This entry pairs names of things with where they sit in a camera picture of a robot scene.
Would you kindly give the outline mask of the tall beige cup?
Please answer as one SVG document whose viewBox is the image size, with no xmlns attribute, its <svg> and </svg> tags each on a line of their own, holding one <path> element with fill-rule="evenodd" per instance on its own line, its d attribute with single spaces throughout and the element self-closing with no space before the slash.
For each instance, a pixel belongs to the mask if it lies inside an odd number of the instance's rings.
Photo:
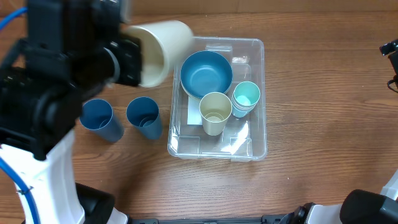
<svg viewBox="0 0 398 224">
<path fill-rule="evenodd" d="M 123 32 L 141 41 L 140 86 L 145 88 L 160 85 L 193 46 L 193 31 L 181 21 L 129 26 Z"/>
<path fill-rule="evenodd" d="M 210 136 L 221 134 L 232 113 L 231 100 L 220 92 L 205 95 L 199 105 L 202 126 Z"/>
</svg>

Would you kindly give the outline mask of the dark blue bowl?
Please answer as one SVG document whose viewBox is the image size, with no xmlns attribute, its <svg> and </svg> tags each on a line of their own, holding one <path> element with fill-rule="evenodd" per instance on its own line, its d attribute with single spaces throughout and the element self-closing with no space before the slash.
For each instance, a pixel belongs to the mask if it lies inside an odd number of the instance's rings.
<svg viewBox="0 0 398 224">
<path fill-rule="evenodd" d="M 233 82 L 233 70 L 221 54 L 202 50 L 184 61 L 180 82 L 184 89 L 198 98 L 211 92 L 227 93 Z"/>
</svg>

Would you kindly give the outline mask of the cream bowl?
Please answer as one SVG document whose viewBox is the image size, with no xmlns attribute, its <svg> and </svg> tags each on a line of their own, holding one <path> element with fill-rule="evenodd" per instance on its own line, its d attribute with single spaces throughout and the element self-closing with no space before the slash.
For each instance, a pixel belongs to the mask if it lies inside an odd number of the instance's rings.
<svg viewBox="0 0 398 224">
<path fill-rule="evenodd" d="M 190 98 L 193 98 L 194 100 L 198 100 L 198 101 L 201 100 L 201 98 L 198 98 L 198 97 L 193 96 L 192 94 L 190 94 L 186 89 L 183 88 L 183 90 Z"/>
</svg>

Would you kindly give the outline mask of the clear plastic storage container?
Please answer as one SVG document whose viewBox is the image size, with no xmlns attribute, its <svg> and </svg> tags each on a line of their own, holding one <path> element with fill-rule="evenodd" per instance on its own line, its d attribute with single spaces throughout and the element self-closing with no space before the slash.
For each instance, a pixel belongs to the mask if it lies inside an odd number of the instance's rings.
<svg viewBox="0 0 398 224">
<path fill-rule="evenodd" d="M 227 96 L 241 82 L 255 83 L 261 97 L 243 118 L 230 116 L 223 132 L 208 135 L 202 125 L 188 125 L 188 95 L 180 82 L 182 64 L 174 67 L 170 109 L 168 151 L 181 159 L 217 158 L 232 161 L 260 161 L 267 155 L 266 78 L 264 44 L 259 39 L 195 37 L 192 52 L 211 50 L 231 64 L 233 82 Z"/>
</svg>

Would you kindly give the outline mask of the small mint green cup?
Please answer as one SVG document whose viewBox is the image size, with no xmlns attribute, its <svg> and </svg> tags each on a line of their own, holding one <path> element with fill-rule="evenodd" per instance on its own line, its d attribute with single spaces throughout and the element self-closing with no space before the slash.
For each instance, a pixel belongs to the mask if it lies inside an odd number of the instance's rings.
<svg viewBox="0 0 398 224">
<path fill-rule="evenodd" d="M 233 100 L 243 107 L 256 105 L 260 97 L 261 91 L 259 87 L 249 81 L 239 83 L 233 91 Z"/>
</svg>

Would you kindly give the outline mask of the small light blue cup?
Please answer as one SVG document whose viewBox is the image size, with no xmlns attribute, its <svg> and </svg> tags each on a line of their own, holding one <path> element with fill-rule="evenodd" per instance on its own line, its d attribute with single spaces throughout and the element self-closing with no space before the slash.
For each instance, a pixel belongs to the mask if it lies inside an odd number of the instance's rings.
<svg viewBox="0 0 398 224">
<path fill-rule="evenodd" d="M 247 114 L 249 114 L 251 111 L 252 111 L 252 108 L 249 108 L 248 110 L 240 110 L 238 108 L 233 107 L 232 114 L 233 114 L 233 116 L 235 116 L 237 118 L 243 118 Z"/>
</svg>

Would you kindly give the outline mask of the small grey cup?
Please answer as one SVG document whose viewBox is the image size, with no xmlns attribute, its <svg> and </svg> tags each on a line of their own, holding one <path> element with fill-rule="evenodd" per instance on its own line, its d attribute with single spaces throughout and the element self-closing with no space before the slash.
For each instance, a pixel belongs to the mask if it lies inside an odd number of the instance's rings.
<svg viewBox="0 0 398 224">
<path fill-rule="evenodd" d="M 238 110 L 241 111 L 251 111 L 256 106 L 255 103 L 251 103 L 249 98 L 244 95 L 239 95 L 239 96 L 233 95 L 231 99 L 233 106 L 235 106 Z"/>
</svg>

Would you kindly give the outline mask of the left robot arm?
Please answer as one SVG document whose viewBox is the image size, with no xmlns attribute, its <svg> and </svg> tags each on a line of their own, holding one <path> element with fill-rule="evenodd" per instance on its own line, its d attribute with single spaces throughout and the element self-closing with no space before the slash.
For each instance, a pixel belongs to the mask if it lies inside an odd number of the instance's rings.
<svg viewBox="0 0 398 224">
<path fill-rule="evenodd" d="M 1 169 L 26 223 L 131 223 L 114 197 L 75 181 L 72 147 L 85 101 L 141 80 L 141 43 L 120 31 L 130 1 L 28 0 L 27 36 L 1 62 Z"/>
</svg>

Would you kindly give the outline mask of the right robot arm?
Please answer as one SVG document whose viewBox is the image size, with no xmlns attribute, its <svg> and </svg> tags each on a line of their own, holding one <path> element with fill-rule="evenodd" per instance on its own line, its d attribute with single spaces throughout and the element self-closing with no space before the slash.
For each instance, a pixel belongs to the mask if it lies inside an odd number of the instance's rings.
<svg viewBox="0 0 398 224">
<path fill-rule="evenodd" d="M 397 224 L 397 174 L 375 194 L 356 189 L 342 204 L 318 205 L 307 203 L 285 215 L 281 223 L 303 224 Z"/>
</svg>

